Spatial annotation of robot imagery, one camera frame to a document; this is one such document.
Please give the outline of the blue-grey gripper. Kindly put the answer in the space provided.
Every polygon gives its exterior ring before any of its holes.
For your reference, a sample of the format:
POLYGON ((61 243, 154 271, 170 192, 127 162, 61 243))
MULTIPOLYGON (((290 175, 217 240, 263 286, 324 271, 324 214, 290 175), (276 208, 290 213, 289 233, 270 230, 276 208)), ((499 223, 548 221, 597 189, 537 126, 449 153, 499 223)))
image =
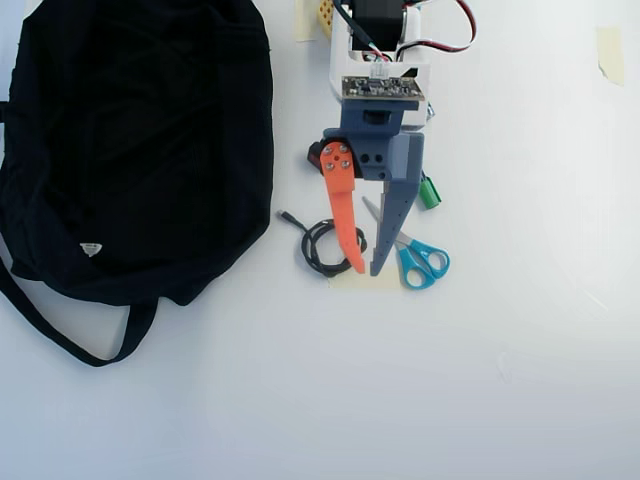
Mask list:
POLYGON ((425 137, 400 133, 410 109, 410 100, 344 98, 340 125, 323 132, 320 164, 338 243, 359 274, 365 273, 365 262, 354 217, 355 177, 384 181, 372 276, 382 270, 418 196, 425 137))

